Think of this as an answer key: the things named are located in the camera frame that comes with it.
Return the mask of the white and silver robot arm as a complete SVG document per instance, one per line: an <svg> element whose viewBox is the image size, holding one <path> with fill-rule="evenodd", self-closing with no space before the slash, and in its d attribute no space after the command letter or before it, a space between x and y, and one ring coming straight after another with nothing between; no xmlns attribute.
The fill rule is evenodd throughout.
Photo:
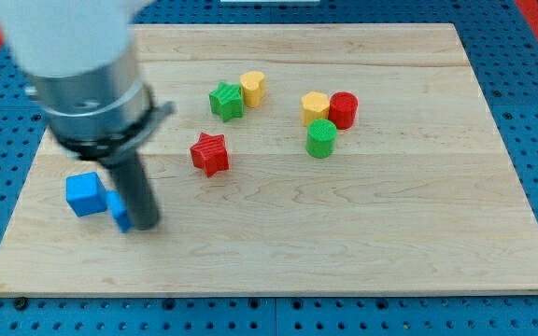
<svg viewBox="0 0 538 336"><path fill-rule="evenodd" d="M151 0L0 0L0 31L61 146L83 160L135 154L173 105L156 106L131 23Z"/></svg>

